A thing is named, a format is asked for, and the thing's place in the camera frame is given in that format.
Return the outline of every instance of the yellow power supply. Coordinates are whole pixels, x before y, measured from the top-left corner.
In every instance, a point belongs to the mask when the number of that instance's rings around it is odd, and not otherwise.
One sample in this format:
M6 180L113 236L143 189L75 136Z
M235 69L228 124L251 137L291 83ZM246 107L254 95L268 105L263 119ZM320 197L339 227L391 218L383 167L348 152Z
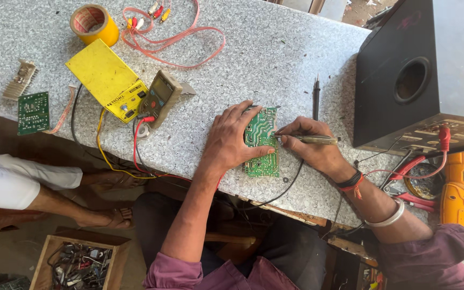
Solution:
M87 45L66 66L109 112L128 123L138 114L148 88L101 39Z

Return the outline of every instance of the green circuit board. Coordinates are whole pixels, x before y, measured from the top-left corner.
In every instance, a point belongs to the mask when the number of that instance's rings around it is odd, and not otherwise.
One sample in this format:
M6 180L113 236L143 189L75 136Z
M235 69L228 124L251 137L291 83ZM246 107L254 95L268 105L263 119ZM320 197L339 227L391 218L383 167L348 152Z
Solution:
M250 159L244 163L244 172L250 177L279 177L278 142L274 137L277 131L277 108L263 108L244 130L244 143L248 147L269 145L275 152Z
M20 96L17 103L17 135L49 130L48 92Z

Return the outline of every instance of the purple shirt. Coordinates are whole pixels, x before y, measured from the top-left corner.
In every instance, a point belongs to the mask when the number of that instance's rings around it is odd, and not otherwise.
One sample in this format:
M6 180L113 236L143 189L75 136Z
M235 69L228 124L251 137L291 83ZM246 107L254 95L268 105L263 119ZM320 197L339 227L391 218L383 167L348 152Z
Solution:
M422 241L381 244L377 259L390 289L464 289L464 227L442 224ZM158 253L143 286L146 289L298 290L264 257L257 257L246 278L230 260L203 278L202 263Z

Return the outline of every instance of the foot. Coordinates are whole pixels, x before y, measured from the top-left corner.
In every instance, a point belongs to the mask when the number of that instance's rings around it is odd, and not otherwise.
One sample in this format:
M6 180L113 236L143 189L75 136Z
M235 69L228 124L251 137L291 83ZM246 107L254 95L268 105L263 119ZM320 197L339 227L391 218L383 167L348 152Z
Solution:
M76 220L80 227L108 227L111 229L129 229L132 227L132 209L114 208L94 212L90 220Z
M146 177L145 173L131 172L135 176ZM129 189L143 185L148 179L134 178L125 172L105 171L95 174L84 174L80 185L101 184L108 185L113 189Z

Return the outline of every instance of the granite countertop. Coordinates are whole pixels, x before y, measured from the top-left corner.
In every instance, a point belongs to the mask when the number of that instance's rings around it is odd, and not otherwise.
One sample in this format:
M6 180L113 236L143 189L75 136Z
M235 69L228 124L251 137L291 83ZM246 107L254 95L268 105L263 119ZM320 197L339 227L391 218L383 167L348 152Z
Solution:
M49 92L52 127L67 105L68 84L79 83L64 63L85 47L68 23L71 13L85 3L76 0L0 2L0 95L19 67L17 59L33 60L40 72L30 92ZM123 8L148 9L145 2L138 0L103 0L96 4L108 10L120 30L124 28ZM162 24L156 22L148 36L158 40L174 35L189 27L194 15L193 1L173 0L168 20ZM299 115L310 117L317 73L322 87L320 120L327 122L334 134L342 138L340 150L350 162L374 154L351 147L356 53L369 30L259 0L205 1L201 3L197 26L222 30L226 45L220 54L196 69L161 64L122 40L112 47L146 84L151 83L159 69L168 69L180 82L188 82L197 91L196 96L182 96L151 138L140 141L139 149L148 166L190 178L214 116L246 99L265 107L278 107L278 126ZM221 41L221 35L216 32L202 31L156 56L179 64L196 64L219 47ZM82 90L75 130L79 141L87 146L96 147L100 110L96 99ZM1 116L16 120L16 111L16 102L0 97ZM103 148L131 160L131 126L107 114L101 133ZM65 122L56 135L72 139L69 123ZM399 159L381 154L362 162L360 170L391 169ZM287 177L291 182L298 165L297 157L281 148L280 178L249 178L238 167L227 172L220 189L266 201L287 187L282 180ZM382 175L375 173L370 179L380 183ZM339 197L324 176L304 165L293 188L273 205L334 219ZM337 221L357 226L360 221L350 206L343 203ZM424 212L412 211L427 219Z

